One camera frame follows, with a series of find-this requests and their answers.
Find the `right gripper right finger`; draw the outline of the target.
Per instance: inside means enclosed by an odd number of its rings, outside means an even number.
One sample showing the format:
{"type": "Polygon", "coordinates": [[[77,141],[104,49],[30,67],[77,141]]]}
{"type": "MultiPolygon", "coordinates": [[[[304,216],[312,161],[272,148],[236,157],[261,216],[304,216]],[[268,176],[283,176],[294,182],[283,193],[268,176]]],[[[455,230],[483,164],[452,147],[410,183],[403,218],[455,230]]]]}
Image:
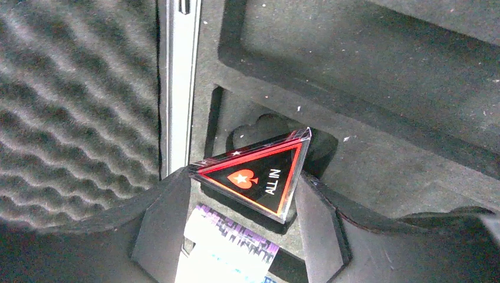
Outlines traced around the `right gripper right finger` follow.
{"type": "Polygon", "coordinates": [[[499,216],[483,209],[388,218],[306,173],[295,201],[310,282],[499,281],[499,216]]]}

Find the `poker chip stack front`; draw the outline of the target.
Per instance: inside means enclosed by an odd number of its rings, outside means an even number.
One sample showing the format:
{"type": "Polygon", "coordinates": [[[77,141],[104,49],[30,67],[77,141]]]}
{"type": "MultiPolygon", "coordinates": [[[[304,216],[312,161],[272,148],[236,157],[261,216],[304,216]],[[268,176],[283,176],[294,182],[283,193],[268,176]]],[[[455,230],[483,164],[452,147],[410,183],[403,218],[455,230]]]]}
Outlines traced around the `poker chip stack front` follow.
{"type": "Polygon", "coordinates": [[[187,219],[176,282],[273,282],[279,246],[210,206],[187,219]]]}

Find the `red triangular button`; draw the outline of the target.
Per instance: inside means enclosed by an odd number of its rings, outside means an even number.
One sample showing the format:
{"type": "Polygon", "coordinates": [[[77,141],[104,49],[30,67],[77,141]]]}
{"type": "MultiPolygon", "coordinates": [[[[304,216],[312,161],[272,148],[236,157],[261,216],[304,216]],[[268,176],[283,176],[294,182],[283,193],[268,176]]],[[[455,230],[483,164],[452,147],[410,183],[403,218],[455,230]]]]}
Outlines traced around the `red triangular button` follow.
{"type": "Polygon", "coordinates": [[[284,224],[312,138],[304,127],[191,163],[199,183],[284,224]]]}

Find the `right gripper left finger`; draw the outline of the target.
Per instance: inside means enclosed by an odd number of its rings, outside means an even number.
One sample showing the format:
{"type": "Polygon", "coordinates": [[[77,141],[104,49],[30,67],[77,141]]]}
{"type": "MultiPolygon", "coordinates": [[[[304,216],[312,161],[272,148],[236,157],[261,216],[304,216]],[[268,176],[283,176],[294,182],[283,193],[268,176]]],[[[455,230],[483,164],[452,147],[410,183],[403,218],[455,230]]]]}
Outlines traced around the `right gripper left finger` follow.
{"type": "Polygon", "coordinates": [[[188,169],[89,218],[49,228],[1,222],[2,282],[174,282],[188,169]]]}

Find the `black foam-lined carrying case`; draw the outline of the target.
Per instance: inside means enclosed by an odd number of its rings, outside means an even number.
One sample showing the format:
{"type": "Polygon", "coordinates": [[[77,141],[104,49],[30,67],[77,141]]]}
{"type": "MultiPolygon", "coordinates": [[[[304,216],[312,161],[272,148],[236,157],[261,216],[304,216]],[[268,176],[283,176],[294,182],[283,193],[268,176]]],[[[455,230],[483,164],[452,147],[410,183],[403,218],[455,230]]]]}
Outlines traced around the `black foam-lined carrying case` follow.
{"type": "MultiPolygon", "coordinates": [[[[1,222],[81,221],[304,127],[298,179],[499,216],[499,2],[1,2],[1,222]]],[[[273,282],[310,282],[297,186],[281,224],[189,178],[186,222],[206,204],[279,246],[273,282]]]]}

